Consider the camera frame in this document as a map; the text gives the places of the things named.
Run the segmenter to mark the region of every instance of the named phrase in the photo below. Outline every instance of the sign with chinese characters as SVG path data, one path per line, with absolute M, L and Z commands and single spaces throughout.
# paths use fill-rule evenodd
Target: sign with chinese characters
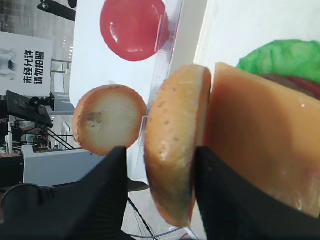
M 0 95 L 48 97 L 51 88 L 51 40 L 0 32 Z

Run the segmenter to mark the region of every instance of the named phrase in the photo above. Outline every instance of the red tomato slice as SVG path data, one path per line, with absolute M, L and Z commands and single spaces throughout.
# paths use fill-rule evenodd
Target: red tomato slice
M 161 16 L 164 35 L 158 49 L 169 38 L 169 19 L 162 0 L 106 0 L 100 17 L 102 37 L 119 57 L 146 60 L 156 54 Z

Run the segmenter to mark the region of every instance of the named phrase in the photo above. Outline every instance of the bread bun slice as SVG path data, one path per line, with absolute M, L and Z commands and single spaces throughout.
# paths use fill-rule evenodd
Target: bread bun slice
M 135 143 L 146 113 L 146 104 L 135 90 L 124 85 L 101 86 L 79 101 L 73 135 L 84 149 L 107 155 L 114 147 L 129 148 Z
M 193 160 L 204 141 L 211 73 L 184 66 L 161 86 L 145 133 L 145 165 L 158 211 L 171 225 L 190 225 L 195 205 Z

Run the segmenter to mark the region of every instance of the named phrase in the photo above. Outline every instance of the clear plastic stand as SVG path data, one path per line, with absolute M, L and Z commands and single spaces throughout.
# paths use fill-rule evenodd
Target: clear plastic stand
M 182 12 L 184 0 L 166 0 L 164 1 L 166 7 L 166 15 L 161 17 L 157 41 L 155 44 L 155 52 L 157 52 L 153 79 L 151 83 L 151 90 L 147 104 L 147 113 L 143 117 L 140 129 L 140 137 L 138 139 L 139 154 L 135 166 L 135 177 L 138 179 L 146 179 L 145 171 L 145 130 L 148 120 L 148 113 L 151 109 L 158 90 L 164 81 L 169 77 L 172 56 L 175 49 L 176 36 L 178 32 L 179 21 Z

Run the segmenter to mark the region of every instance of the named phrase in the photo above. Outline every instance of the orange cheese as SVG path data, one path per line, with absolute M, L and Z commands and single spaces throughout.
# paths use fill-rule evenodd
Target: orange cheese
M 218 63 L 205 145 L 279 201 L 320 213 L 320 101 Z

